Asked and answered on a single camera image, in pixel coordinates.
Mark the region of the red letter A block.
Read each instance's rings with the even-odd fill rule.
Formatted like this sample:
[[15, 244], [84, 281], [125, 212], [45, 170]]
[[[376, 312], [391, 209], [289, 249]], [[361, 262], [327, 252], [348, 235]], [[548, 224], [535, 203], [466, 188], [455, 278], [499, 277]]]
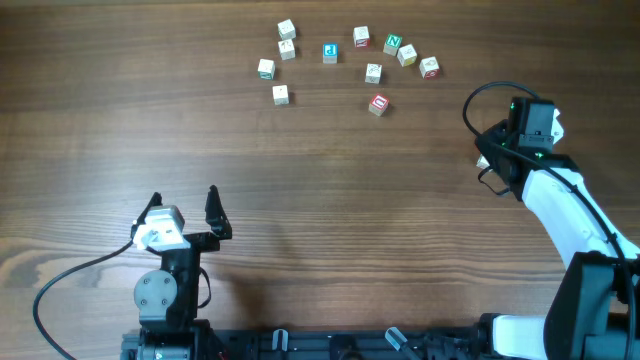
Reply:
[[287, 105], [290, 103], [287, 85], [273, 86], [272, 95], [273, 95], [274, 104], [276, 106]]

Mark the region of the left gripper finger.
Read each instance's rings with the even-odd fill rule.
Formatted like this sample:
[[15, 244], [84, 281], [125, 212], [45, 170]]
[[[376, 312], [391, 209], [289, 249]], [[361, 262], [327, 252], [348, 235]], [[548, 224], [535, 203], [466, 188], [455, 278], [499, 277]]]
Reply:
[[231, 239], [232, 226], [222, 206], [218, 188], [215, 185], [209, 187], [205, 204], [205, 221], [211, 232], [219, 239]]
[[130, 230], [131, 238], [135, 236], [138, 228], [145, 223], [145, 218], [149, 213], [149, 211], [153, 207], [161, 206], [161, 205], [162, 205], [161, 194], [159, 192], [154, 192], [149, 202], [147, 203], [146, 207], [144, 208], [144, 210], [140, 213], [140, 215], [136, 219], [133, 220], [131, 230]]

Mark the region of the wooden block teal side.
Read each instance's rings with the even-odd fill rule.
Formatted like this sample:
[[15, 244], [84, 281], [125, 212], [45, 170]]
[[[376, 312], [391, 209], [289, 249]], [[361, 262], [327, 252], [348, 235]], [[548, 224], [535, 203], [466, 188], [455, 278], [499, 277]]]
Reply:
[[490, 164], [483, 155], [480, 155], [477, 160], [476, 166], [480, 169], [487, 169], [490, 167]]

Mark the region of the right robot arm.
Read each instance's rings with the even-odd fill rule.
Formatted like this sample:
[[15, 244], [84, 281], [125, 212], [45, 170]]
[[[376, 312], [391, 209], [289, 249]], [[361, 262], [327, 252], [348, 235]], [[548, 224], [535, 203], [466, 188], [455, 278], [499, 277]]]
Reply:
[[611, 223], [584, 178], [554, 145], [563, 131], [553, 102], [515, 97], [509, 116], [476, 138], [505, 192], [541, 222], [566, 272], [542, 316], [492, 315], [488, 353], [520, 359], [636, 359], [639, 248]]

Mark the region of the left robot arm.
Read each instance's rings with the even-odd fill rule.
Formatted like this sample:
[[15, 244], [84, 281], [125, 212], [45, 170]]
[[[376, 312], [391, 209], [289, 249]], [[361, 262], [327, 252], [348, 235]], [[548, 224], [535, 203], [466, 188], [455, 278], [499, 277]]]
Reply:
[[160, 268], [144, 274], [134, 287], [139, 309], [138, 333], [126, 334], [122, 359], [204, 360], [227, 359], [228, 351], [207, 320], [197, 312], [212, 296], [199, 300], [199, 280], [208, 274], [201, 255], [216, 252], [220, 242], [232, 237], [232, 227], [222, 207], [218, 188], [209, 187], [205, 203], [206, 232], [186, 234], [185, 220], [174, 205], [163, 205], [155, 193], [132, 225], [133, 244], [161, 258]]

